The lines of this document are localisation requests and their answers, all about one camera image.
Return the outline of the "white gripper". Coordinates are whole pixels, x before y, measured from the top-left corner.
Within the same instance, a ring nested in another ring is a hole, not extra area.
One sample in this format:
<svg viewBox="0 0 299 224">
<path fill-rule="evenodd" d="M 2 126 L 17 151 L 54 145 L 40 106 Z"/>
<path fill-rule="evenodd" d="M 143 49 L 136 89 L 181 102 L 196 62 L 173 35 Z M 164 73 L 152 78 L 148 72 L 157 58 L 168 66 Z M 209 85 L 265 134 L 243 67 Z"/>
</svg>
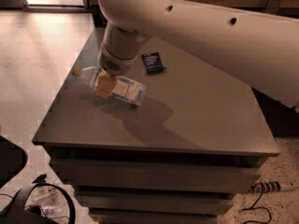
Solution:
<svg viewBox="0 0 299 224">
<path fill-rule="evenodd" d="M 107 99 L 117 85 L 115 76 L 126 74 L 136 61 L 137 46 L 135 44 L 103 42 L 100 47 L 98 62 L 107 72 L 97 79 L 96 94 Z"/>
</svg>

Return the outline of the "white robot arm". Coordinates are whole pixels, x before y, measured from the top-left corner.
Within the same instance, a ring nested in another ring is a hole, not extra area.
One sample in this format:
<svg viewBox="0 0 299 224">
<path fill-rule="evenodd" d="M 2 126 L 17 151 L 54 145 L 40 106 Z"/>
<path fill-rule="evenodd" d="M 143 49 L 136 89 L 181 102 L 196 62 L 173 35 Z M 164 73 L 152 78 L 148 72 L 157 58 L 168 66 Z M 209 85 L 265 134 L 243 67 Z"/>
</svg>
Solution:
<svg viewBox="0 0 299 224">
<path fill-rule="evenodd" d="M 124 75 L 156 36 L 287 107 L 299 106 L 299 21 L 184 0 L 98 0 L 107 19 L 99 63 Z"/>
</svg>

